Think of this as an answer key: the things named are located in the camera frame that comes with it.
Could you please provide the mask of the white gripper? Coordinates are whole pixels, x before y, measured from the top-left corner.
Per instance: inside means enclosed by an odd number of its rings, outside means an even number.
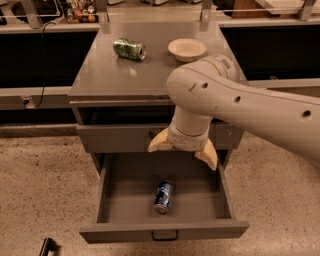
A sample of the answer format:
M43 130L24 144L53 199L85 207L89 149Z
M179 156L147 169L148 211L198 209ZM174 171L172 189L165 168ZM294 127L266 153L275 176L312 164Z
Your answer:
M162 130L150 142L148 151L168 151L176 147L183 151L195 152L195 157L205 162L211 170L215 171L218 164L218 156L214 145L208 138L208 132L191 136L180 132L175 126Z

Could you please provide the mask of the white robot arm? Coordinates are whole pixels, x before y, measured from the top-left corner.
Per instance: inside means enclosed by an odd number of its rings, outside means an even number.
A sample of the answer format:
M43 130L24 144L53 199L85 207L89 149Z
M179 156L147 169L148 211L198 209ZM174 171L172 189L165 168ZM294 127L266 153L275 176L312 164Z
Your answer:
M230 59L211 55L182 65L168 76L166 89L175 104L168 128L148 150L178 148L216 169L218 157L209 139L214 118L320 163L320 101L315 97L263 90L236 81Z

